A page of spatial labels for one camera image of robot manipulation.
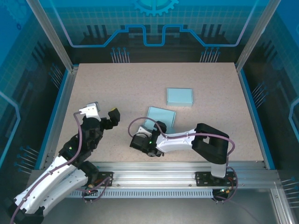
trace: speckled work surface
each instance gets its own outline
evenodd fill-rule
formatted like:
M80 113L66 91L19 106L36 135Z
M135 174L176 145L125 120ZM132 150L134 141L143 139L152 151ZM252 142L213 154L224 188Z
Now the speckled work surface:
M168 87L192 88L193 106L167 106ZM204 161L192 150L153 158L129 147L129 123L145 116L150 106L176 111L176 132L191 130L197 123L206 123L227 133L236 143L230 160L263 160L233 63L80 64L57 153L76 134L72 114L94 101L100 105L101 117L117 107L121 122L104 132L89 161ZM131 132L135 133L142 122L133 125Z

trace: cuboid block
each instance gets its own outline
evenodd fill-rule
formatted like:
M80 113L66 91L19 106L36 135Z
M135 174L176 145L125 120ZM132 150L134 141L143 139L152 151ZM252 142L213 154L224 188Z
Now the cuboid block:
M189 106L193 105L192 89L167 88L168 106Z
M176 117L175 111L165 110L157 107L150 107L148 111L147 117L154 119L155 121L161 121L166 124L167 127L167 134L174 133L173 124L174 119ZM144 126L149 129L153 130L154 122L151 120L146 120Z

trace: light blue block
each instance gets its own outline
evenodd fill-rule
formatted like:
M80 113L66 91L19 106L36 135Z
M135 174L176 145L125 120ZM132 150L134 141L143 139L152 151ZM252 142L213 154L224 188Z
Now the light blue block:
M175 133L174 129L172 128L174 119L176 117L175 111L169 111L151 106L149 108L147 117L152 118L155 121L161 121L165 123L167 127L167 134ZM146 120L144 126L149 130L153 130L154 122L152 122L151 120Z
M192 89L167 88L168 106L192 106Z

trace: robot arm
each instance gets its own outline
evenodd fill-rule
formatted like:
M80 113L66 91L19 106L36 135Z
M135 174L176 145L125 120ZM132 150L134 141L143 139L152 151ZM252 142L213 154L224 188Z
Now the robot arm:
M163 133L166 132L166 125L157 122ZM196 133L209 133L225 138L229 136L206 124L197 124L195 129L183 133L161 134L157 125L157 130L149 131L140 126L133 136L130 147L138 149L148 156L164 156L175 150L194 150L211 163L211 174L214 177L224 178L226 174L226 161L228 152L228 142L224 139L207 136L199 136Z
M14 217L16 224L40 224L43 217L72 191L84 185L97 185L98 169L85 160L97 148L104 130L112 129L120 121L120 113L116 108L108 113L110 119L100 118L99 111L97 102L88 104L80 110L81 114L85 114L81 124L82 146L79 154L71 163L52 172L54 168L70 161L78 152L78 134L65 143L52 164L30 187L17 195L14 200L7 198L4 201L10 216L13 216L17 207L22 203ZM28 191L41 179L43 180L25 198Z

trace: glass wall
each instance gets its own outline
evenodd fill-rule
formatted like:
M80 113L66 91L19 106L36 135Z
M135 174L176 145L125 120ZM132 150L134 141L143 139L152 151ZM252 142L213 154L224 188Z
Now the glass wall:
M65 68L26 1L1 1L0 20L2 198L27 184Z
M268 0L41 0L73 63L236 62Z
M299 178L298 8L299 2L280 2L243 68L283 180Z

